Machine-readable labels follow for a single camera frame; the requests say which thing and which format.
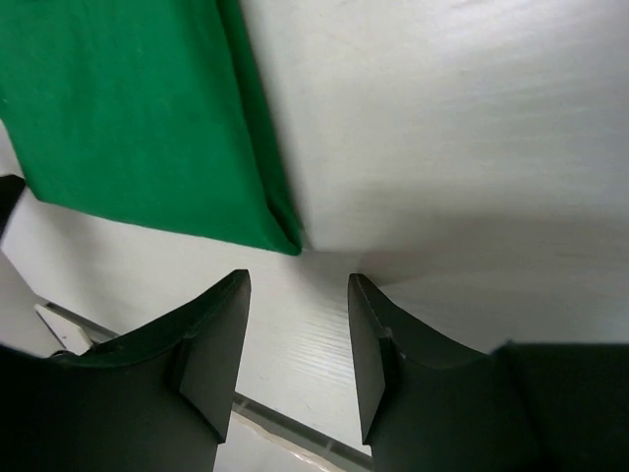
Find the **green fabric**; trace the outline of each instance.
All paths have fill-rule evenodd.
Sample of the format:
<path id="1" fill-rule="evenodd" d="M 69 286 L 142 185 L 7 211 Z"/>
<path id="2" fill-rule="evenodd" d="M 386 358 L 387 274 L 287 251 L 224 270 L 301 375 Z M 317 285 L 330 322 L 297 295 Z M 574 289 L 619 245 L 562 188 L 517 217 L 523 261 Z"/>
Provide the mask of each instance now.
<path id="1" fill-rule="evenodd" d="M 300 253 L 237 0 L 0 0 L 0 119 L 45 202 Z"/>

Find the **wood grain texture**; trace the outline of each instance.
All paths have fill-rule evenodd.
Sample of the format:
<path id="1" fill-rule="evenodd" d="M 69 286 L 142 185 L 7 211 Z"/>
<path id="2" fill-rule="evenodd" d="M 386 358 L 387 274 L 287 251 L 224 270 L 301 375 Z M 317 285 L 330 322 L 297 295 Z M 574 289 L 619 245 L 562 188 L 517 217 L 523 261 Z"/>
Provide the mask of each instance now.
<path id="1" fill-rule="evenodd" d="M 243 0 L 314 249 L 298 259 L 25 202 L 41 296 L 126 331 L 236 267 L 237 389 L 360 445 L 346 283 L 489 350 L 629 340 L 629 5 Z"/>

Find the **black plastic part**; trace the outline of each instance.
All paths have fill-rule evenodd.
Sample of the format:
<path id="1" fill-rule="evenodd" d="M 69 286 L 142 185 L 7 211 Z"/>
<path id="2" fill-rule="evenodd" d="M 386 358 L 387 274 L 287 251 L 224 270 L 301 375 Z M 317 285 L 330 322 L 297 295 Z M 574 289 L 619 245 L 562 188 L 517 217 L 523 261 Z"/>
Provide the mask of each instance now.
<path id="1" fill-rule="evenodd" d="M 236 270 L 83 356 L 0 346 L 2 469 L 208 472 L 225 441 L 251 283 Z"/>
<path id="2" fill-rule="evenodd" d="M 629 348 L 469 349 L 349 281 L 364 443 L 376 472 L 629 470 Z"/>
<path id="3" fill-rule="evenodd" d="M 0 177 L 0 238 L 25 187 L 26 183 L 22 177 L 12 174 Z"/>

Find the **white surface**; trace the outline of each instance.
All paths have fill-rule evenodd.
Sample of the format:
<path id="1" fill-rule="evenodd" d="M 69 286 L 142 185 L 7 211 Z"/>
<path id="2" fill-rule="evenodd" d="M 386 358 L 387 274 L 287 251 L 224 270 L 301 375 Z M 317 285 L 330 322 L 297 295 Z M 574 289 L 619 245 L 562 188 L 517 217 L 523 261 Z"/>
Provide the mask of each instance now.
<path id="1" fill-rule="evenodd" d="M 227 442 L 218 447 L 214 472 L 342 472 L 323 458 L 232 413 Z"/>
<path id="2" fill-rule="evenodd" d="M 35 312 L 37 297 L 4 254 L 0 254 L 0 343 L 38 356 L 61 344 Z"/>
<path id="3" fill-rule="evenodd" d="M 629 341 L 629 4 L 243 3 L 318 252 L 29 200 L 5 249 L 37 293 L 128 330 L 247 267 L 237 389 L 353 446 L 352 270 L 479 349 Z"/>

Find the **folded green towel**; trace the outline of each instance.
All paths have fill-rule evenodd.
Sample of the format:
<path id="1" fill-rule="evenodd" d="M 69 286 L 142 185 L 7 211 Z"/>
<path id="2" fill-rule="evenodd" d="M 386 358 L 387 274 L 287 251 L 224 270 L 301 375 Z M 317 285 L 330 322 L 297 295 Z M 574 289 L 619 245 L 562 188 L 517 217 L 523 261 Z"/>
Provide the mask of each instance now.
<path id="1" fill-rule="evenodd" d="M 237 0 L 0 0 L 0 119 L 45 202 L 300 253 Z"/>

